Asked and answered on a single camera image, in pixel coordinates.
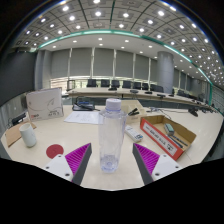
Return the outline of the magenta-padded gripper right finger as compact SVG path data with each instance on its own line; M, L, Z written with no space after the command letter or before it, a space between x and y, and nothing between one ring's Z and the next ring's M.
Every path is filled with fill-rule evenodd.
M182 169L169 155L158 155L137 143L133 144L133 155L145 185Z

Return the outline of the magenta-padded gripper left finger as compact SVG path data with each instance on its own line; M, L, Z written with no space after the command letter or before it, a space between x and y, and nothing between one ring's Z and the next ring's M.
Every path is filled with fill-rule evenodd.
M80 185L91 154L92 147L88 143L73 150L66 156L57 154L43 169L76 185Z

